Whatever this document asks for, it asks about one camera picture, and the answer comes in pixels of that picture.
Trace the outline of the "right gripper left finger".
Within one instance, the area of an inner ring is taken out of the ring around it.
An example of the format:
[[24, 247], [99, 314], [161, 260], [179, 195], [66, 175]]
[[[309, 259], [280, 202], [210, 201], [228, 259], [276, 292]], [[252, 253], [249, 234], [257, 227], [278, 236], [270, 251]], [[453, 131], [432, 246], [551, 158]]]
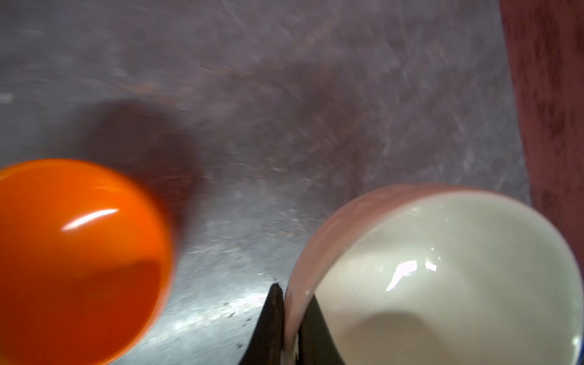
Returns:
[[273, 284], [239, 365], [280, 365], [284, 341], [284, 294]]

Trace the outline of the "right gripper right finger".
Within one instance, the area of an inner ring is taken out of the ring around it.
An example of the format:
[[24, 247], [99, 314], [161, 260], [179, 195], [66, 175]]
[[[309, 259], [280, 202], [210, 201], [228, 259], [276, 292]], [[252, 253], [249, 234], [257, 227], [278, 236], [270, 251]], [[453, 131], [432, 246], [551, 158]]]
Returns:
[[344, 365], [316, 296], [310, 301], [298, 332], [299, 365]]

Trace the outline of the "cream bowl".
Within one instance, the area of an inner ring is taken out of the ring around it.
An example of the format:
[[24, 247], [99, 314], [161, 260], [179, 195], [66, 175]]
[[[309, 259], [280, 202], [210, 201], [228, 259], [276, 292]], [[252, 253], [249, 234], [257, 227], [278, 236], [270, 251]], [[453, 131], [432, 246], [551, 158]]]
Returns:
[[346, 364], [582, 361], [573, 251], [533, 208], [480, 189], [389, 186], [339, 208], [290, 276], [285, 364], [310, 307]]

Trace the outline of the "orange bowl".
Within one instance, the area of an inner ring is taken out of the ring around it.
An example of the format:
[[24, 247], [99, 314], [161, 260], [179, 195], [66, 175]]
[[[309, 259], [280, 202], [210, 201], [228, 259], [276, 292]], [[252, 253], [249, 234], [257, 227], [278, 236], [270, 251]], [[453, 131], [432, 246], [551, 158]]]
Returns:
[[135, 182], [86, 161], [1, 171], [1, 362], [110, 364], [170, 293], [173, 235]]

